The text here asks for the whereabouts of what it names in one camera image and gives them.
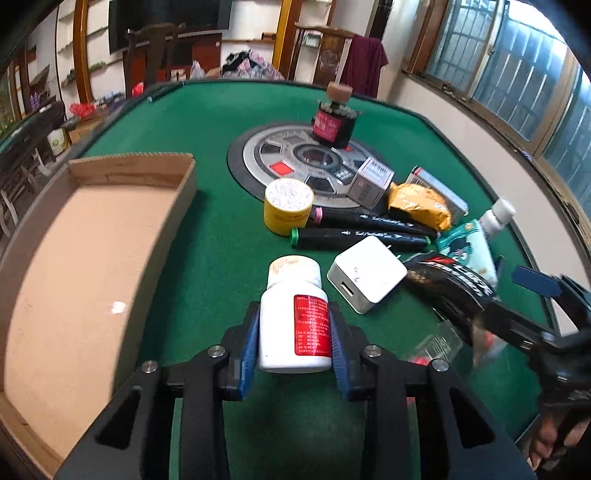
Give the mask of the person right hand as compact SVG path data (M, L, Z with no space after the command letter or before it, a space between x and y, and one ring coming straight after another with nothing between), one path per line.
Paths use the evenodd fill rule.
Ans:
M575 448L583 438L590 424L589 418L585 418L573 426L559 446L556 446L559 428L567 416L566 409L548 409L543 412L537 429L532 435L527 456L527 463L534 471L539 468L543 460L549 460L555 450L562 447Z

